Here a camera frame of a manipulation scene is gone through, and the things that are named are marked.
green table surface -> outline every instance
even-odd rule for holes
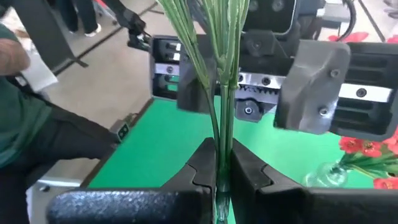
[[[234,137],[287,177],[301,182],[321,163],[337,161],[343,155],[339,136],[284,131],[274,128],[273,120],[273,114],[265,115],[259,123],[235,120]],[[89,187],[160,187],[207,137],[212,137],[208,115],[180,111],[175,102],[155,100]],[[373,183],[350,172],[346,187],[371,188]]]

